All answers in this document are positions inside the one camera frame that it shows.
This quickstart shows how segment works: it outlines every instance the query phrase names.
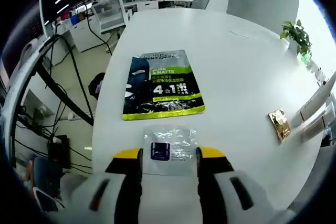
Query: gray floor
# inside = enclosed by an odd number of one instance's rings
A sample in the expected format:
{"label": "gray floor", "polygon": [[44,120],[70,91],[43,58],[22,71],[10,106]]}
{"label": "gray floor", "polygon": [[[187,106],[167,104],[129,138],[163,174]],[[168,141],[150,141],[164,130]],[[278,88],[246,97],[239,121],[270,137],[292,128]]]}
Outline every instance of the gray floor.
{"label": "gray floor", "polygon": [[[117,35],[112,35],[109,43],[116,39]],[[74,48],[73,54],[75,56],[76,64],[80,73],[83,86],[85,88],[85,92],[88,96],[89,104],[92,111],[95,111],[97,101],[94,97],[90,96],[88,85],[97,74],[106,71],[111,55],[106,53],[106,45],[101,45],[84,52],[78,52],[78,50]],[[77,106],[79,106],[83,111],[89,112],[85,98],[83,96],[83,92],[80,88],[76,76],[74,65],[69,55],[64,59],[62,63],[52,68],[52,77],[67,91],[68,97],[70,97]],[[67,117],[69,112],[71,112],[71,110],[66,107],[62,117]],[[66,134],[70,139],[71,148],[77,150],[78,152],[91,159],[90,149],[93,130],[93,127],[91,125],[86,123],[84,120],[64,120],[60,121],[57,124],[57,127],[57,135]],[[92,167],[91,161],[74,153],[73,151],[71,151],[71,162]],[[86,172],[92,173],[92,170],[89,168],[78,168]],[[82,173],[76,169],[71,169],[71,172],[88,176],[88,174]]]}

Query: chair backrest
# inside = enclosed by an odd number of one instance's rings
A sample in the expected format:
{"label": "chair backrest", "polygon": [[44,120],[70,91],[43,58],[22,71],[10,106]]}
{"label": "chair backrest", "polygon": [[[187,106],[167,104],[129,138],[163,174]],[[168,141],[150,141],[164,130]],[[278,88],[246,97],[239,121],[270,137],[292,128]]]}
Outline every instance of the chair backrest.
{"label": "chair backrest", "polygon": [[143,1],[137,4],[138,12],[142,10],[151,10],[151,9],[159,9],[158,1]]}
{"label": "chair backrest", "polygon": [[191,8],[205,10],[210,0],[193,0]]}
{"label": "chair backrest", "polygon": [[52,198],[39,188],[33,187],[33,192],[37,205],[43,212],[55,212],[64,208],[60,201]]}

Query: small packet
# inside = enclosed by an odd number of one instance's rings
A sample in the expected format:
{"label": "small packet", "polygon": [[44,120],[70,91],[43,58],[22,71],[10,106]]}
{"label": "small packet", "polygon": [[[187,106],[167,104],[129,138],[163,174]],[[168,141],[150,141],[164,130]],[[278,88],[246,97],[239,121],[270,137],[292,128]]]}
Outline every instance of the small packet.
{"label": "small packet", "polygon": [[281,109],[273,111],[268,115],[271,118],[271,121],[274,124],[274,127],[278,133],[280,143],[282,143],[284,139],[290,134],[290,128],[287,117],[285,116],[285,113]]}

